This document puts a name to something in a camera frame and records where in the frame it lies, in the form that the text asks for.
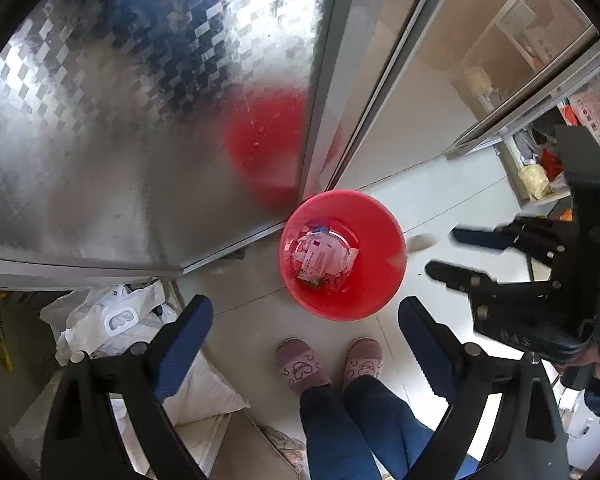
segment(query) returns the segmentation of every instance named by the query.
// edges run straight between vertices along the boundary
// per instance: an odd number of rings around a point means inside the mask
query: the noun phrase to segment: metal screw
[[[475,316],[482,321],[486,320],[488,315],[489,309],[484,305],[479,306],[478,309],[475,311]]]
[[[475,357],[481,354],[482,348],[476,343],[464,343],[464,351]]]
[[[129,349],[129,351],[133,355],[142,355],[146,352],[146,350],[148,348],[149,348],[149,345],[147,343],[145,343],[144,341],[138,341],[137,343],[133,343],[131,345],[131,348]]]
[[[540,362],[540,358],[535,352],[527,352],[525,356],[531,364],[537,365]]]
[[[71,362],[77,364],[77,363],[83,361],[85,355],[86,354],[81,350],[79,352],[74,352],[71,354],[71,357],[70,357]]]

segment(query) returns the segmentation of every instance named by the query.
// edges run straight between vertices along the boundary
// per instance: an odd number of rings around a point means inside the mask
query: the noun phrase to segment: floor
[[[448,232],[457,224],[495,226],[509,222],[520,206],[507,174],[492,148],[464,158],[436,158],[381,180],[362,191],[384,203],[397,218],[408,246],[428,235],[436,243],[411,253],[400,290],[378,314],[357,322],[333,322],[313,316],[288,293],[278,272],[280,233],[251,244],[243,260],[219,260],[195,270],[178,286],[185,301],[205,294],[214,303],[215,318],[205,343],[209,359],[251,402],[259,424],[273,426],[304,440],[298,398],[277,374],[274,351],[290,336],[304,339],[324,360],[334,382],[340,381],[349,344],[361,336],[377,339],[384,351],[383,382],[407,400],[415,415],[435,428],[446,410],[436,397],[397,325],[400,300],[416,295],[433,317],[447,324],[461,342],[479,342],[492,355],[517,358],[520,353],[472,332],[464,295],[449,292],[424,274],[431,259],[487,269],[501,281],[528,280],[525,259],[515,253],[493,254],[452,245]],[[480,458],[498,406],[490,399],[470,448]]]

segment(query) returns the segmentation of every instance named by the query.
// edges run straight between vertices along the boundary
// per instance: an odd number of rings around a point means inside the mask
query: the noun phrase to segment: blue gripper pad
[[[433,392],[452,402],[462,367],[460,342],[447,326],[436,323],[415,296],[400,302],[398,325]]]
[[[151,341],[147,359],[158,402],[177,393],[211,329],[213,318],[211,300],[197,295],[180,317],[163,326]]]

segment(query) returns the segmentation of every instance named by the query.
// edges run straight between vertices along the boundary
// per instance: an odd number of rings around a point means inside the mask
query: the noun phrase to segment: red bucket
[[[327,227],[360,250],[342,290],[328,294],[298,280],[292,253],[306,228]],[[296,301],[316,316],[353,321],[371,316],[395,295],[407,268],[398,222],[378,200],[359,191],[327,191],[304,202],[286,223],[280,271]]]

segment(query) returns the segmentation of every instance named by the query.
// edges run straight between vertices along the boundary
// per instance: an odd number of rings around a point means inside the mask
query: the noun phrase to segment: white floor tile
[[[211,298],[216,314],[284,288],[278,269],[281,232],[256,240],[243,260],[221,259],[177,280],[185,304],[196,294]]]
[[[506,176],[494,150],[486,148],[455,160],[435,158],[362,191],[387,206],[408,231]]]
[[[495,227],[510,222],[519,211],[509,184],[502,180],[478,195],[462,202],[449,211],[407,232],[406,237],[431,234],[438,243],[408,257],[407,273],[400,290],[390,303],[378,313],[382,330],[394,358],[398,373],[404,381],[415,415],[430,428],[435,428],[446,410],[446,402],[433,395],[397,324],[397,310],[406,296],[417,296],[437,322],[446,324],[460,340],[478,342],[490,355],[519,358],[520,352],[495,341],[475,335],[467,297],[446,290],[424,272],[425,264],[432,259],[446,260],[465,267],[486,270],[493,278],[503,282],[528,280],[526,261],[521,254],[506,251],[497,254],[472,250],[454,244],[448,232],[457,224]],[[470,452],[479,458],[484,451],[490,428],[497,411],[496,399],[491,399],[483,424],[477,433]]]
[[[349,345],[359,337],[373,337],[386,354],[383,381],[404,398],[402,381],[392,364],[378,320],[371,316],[355,322],[335,322],[314,316],[281,290],[214,317],[205,342],[205,354],[227,380],[251,402],[250,415],[294,438],[304,440],[298,398],[275,365],[278,344],[297,336],[323,358],[334,383],[342,381]]]

